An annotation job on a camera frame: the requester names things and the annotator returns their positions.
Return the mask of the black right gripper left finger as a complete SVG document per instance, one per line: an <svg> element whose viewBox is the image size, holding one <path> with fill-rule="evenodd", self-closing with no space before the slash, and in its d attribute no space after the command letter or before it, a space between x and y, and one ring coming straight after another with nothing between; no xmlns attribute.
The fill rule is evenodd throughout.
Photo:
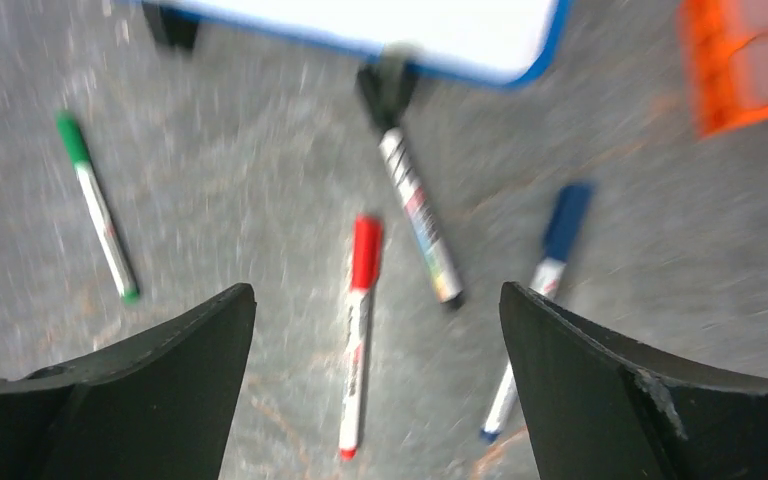
<svg viewBox="0 0 768 480"><path fill-rule="evenodd" d="M96 352L0 379L0 479L215 479L253 337L238 283Z"/></svg>

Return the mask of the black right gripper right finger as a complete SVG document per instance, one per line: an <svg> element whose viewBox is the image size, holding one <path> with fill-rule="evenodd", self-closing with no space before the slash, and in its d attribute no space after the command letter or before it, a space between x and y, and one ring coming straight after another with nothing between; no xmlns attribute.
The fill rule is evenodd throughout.
<svg viewBox="0 0 768 480"><path fill-rule="evenodd" d="M544 479L768 479L768 378L694 362L514 282L499 316Z"/></svg>

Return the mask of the red cap marker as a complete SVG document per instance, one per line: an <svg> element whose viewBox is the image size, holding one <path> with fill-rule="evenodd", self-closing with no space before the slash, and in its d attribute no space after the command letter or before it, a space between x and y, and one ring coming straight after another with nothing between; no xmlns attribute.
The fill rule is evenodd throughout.
<svg viewBox="0 0 768 480"><path fill-rule="evenodd" d="M380 265L381 239L382 225L376 217L359 215L356 218L347 295L347 376L338 434L338 451L344 461L354 458L359 445L367 327L371 313L371 292Z"/></svg>

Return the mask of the blue framed whiteboard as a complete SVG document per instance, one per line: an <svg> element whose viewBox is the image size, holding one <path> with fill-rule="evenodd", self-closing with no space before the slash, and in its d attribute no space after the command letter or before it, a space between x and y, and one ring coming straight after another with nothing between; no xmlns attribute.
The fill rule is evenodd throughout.
<svg viewBox="0 0 768 480"><path fill-rule="evenodd" d="M571 2L165 1L188 20L225 23L374 59L404 49L424 74L514 89L550 66Z"/></svg>

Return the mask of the black whiteboard foot right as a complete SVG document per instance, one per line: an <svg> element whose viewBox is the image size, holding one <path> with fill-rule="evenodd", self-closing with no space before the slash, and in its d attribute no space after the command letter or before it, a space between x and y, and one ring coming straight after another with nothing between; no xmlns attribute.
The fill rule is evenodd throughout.
<svg viewBox="0 0 768 480"><path fill-rule="evenodd" d="M413 55L407 49L384 50L356 74L356 88L371 123L381 132L396 127L419 81Z"/></svg>

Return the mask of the black whiteboard foot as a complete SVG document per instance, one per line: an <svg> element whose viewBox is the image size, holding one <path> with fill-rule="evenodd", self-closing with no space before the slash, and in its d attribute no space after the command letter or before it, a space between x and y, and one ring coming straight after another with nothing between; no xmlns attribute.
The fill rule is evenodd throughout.
<svg viewBox="0 0 768 480"><path fill-rule="evenodd" d="M192 54L200 21L176 8L157 3L141 4L154 45L162 50Z"/></svg>
<svg viewBox="0 0 768 480"><path fill-rule="evenodd" d="M371 123L381 132L396 127L419 81L413 55L407 49L384 50L356 74L356 88Z"/></svg>

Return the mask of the black whiteboard foot left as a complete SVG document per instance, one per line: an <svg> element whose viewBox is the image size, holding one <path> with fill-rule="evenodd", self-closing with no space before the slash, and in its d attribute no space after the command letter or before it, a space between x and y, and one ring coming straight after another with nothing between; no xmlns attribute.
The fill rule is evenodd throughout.
<svg viewBox="0 0 768 480"><path fill-rule="evenodd" d="M157 3L141 4L154 45L162 50L192 54L200 21L176 8Z"/></svg>

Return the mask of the blue cap marker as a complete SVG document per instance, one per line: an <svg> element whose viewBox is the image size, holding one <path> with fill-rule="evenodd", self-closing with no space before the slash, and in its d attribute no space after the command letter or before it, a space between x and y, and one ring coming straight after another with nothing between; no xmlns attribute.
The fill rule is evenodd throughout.
<svg viewBox="0 0 768 480"><path fill-rule="evenodd" d="M594 184L586 181L572 182L559 191L543 236L542 259L535 267L529 285L530 289L550 300L560 287L594 191ZM494 443L503 432L516 400L516 383L508 361L480 430L481 438L488 444Z"/></svg>

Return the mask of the green cap marker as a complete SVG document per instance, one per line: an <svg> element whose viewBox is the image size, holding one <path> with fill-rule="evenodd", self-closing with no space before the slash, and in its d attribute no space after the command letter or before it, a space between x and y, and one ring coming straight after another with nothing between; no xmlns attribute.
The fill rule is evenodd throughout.
<svg viewBox="0 0 768 480"><path fill-rule="evenodd" d="M56 116L56 127L76 173L117 293L123 302L132 303L139 298L137 280L121 245L102 188L98 183L90 151L80 125L70 112L63 110Z"/></svg>

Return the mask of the black cap marker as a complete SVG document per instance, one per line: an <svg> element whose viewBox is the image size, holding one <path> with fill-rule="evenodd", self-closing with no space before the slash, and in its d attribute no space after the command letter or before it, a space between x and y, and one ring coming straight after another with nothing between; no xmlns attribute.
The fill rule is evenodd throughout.
<svg viewBox="0 0 768 480"><path fill-rule="evenodd" d="M435 295L445 308L457 310L463 304L464 286L413 166L406 137L399 127L382 134L379 151L413 229Z"/></svg>

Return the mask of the orange window toy block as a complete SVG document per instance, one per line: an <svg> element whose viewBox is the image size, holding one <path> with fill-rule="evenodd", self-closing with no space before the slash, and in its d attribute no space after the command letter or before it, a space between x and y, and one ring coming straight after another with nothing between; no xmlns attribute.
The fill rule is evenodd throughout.
<svg viewBox="0 0 768 480"><path fill-rule="evenodd" d="M768 120L768 1L683 1L677 23L700 133Z"/></svg>

